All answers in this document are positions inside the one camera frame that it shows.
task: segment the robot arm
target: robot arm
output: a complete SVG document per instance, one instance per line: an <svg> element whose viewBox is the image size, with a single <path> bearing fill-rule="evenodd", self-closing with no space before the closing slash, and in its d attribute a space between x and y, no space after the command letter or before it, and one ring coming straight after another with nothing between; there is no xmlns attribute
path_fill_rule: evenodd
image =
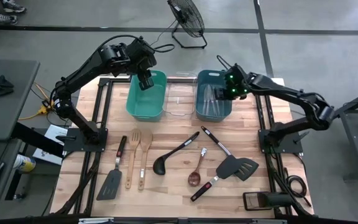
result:
<svg viewBox="0 0 358 224"><path fill-rule="evenodd" d="M275 123L265 137L265 143L277 146L287 134L296 133L305 129L326 130L329 128L334 108L317 93L304 93L303 90L294 90L273 82L264 75L246 73L235 64L224 74L226 87L215 90L218 100L243 100L247 94L269 95L299 105L305 111L305 117L289 123Z"/></svg>
<svg viewBox="0 0 358 224"><path fill-rule="evenodd" d="M133 42L129 45L120 43L117 45L105 45L110 40L118 37L132 37ZM168 50L158 50L162 47L171 46ZM143 37L133 35L118 35L103 42L91 55L91 57L74 73L56 83L51 92L55 102L55 110L62 118L68 118L75 123L84 134L86 143L97 144L99 131L96 124L87 121L82 114L76 110L71 102L71 94L79 90L88 82L100 74L112 73L115 77L121 73L137 75L141 90L153 87L151 72L149 68L157 64L154 57L155 52L168 52L175 46L168 44L152 48Z"/></svg>

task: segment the person's foot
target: person's foot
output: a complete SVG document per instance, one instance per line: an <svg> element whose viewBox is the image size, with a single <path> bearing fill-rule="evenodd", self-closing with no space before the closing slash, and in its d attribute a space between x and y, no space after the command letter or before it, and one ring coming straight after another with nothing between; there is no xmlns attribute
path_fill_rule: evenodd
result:
<svg viewBox="0 0 358 224"><path fill-rule="evenodd" d="M15 25L15 24L17 24L17 17L0 14L0 24L1 25Z"/></svg>
<svg viewBox="0 0 358 224"><path fill-rule="evenodd" d="M25 7L18 5L14 0L4 1L2 6L5 12L21 13L26 11Z"/></svg>

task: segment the black spatula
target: black spatula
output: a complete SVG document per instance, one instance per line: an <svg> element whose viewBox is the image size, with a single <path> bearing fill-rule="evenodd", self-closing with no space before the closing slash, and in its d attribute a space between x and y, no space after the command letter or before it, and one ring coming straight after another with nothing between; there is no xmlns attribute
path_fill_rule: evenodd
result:
<svg viewBox="0 0 358 224"><path fill-rule="evenodd" d="M208 189L210 189L216 181L230 177L240 168L241 163L237 162L237 159L233 155L227 156L225 160L223 160L223 162L218 166L218 168L216 168L216 176L204 184L204 186L202 186L193 196L191 196L191 201L194 202L197 200Z"/></svg>
<svg viewBox="0 0 358 224"><path fill-rule="evenodd" d="M221 149L223 149L227 156L232 156L229 150L226 149L226 147L224 147L223 144L219 142L219 140L208 129L206 129L204 126L202 126L201 129L212 139L212 141L214 141ZM247 158L236 159L236 161L233 162L240 163L239 170L234 174L242 181L248 179L259 166L258 163Z"/></svg>
<svg viewBox="0 0 358 224"><path fill-rule="evenodd" d="M126 141L127 136L123 136L117 150L116 167L107 175L106 180L104 181L102 187L100 188L99 194L96 197L96 200L112 200L116 198L118 185L122 176L122 172L118 169L118 165L122 156L122 152L124 151Z"/></svg>

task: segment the wooden slotted spoon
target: wooden slotted spoon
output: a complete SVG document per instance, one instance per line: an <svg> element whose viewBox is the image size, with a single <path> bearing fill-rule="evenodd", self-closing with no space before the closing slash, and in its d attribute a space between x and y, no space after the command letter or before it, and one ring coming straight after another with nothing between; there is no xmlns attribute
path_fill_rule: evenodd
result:
<svg viewBox="0 0 358 224"><path fill-rule="evenodd" d="M153 134L149 129L142 131L142 139L140 140L140 146L142 148L142 163L140 165L140 177L139 177L139 190L144 189L144 180L146 175L146 163L147 163L147 151L153 141Z"/></svg>
<svg viewBox="0 0 358 224"><path fill-rule="evenodd" d="M135 128L131 131L129 138L129 145L131 146L132 152L129 158L129 167L128 167L128 173L127 173L127 180L125 183L125 188L130 189L131 183L132 183L132 173L134 171L134 162L135 162L135 153L136 148L140 143L140 137L142 136L142 132Z"/></svg>

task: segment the concrete floor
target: concrete floor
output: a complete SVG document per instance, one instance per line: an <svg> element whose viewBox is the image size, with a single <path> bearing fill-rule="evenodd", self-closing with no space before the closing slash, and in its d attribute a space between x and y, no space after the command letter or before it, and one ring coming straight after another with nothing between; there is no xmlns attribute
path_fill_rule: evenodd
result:
<svg viewBox="0 0 358 224"><path fill-rule="evenodd" d="M19 18L22 26L165 28L174 20L165 0L17 2L29 8ZM258 28L252 0L194 2L207 28ZM259 2L266 29L358 30L358 1ZM77 69L103 40L117 34L122 33L0 30L0 57L38 60L41 66L36 82L51 90L61 76ZM143 35L149 42L159 35L158 32L130 34ZM177 36L189 44L200 42L183 33ZM155 69L167 74L222 69L215 59L216 54L221 54L228 62L241 64L246 71L266 73L259 34L207 33L205 36L209 45L204 50L177 47L167 54L156 54ZM157 45L166 43L173 43L170 34L162 35ZM287 86L318 92L335 107L358 96L358 35L268 35L267 45L274 76L284 78ZM22 116L33 114L39 106L39 99L30 93ZM60 122L52 116L51 120ZM24 123L37 128L48 126L43 117ZM340 120L335 120L327 131L311 131L302 145L316 214L358 221L358 183L342 181L344 174L358 170L358 158L349 146ZM0 218L40 215L56 179L57 173L54 178L34 179L25 200L1 203ZM7 213L6 207L14 209Z"/></svg>

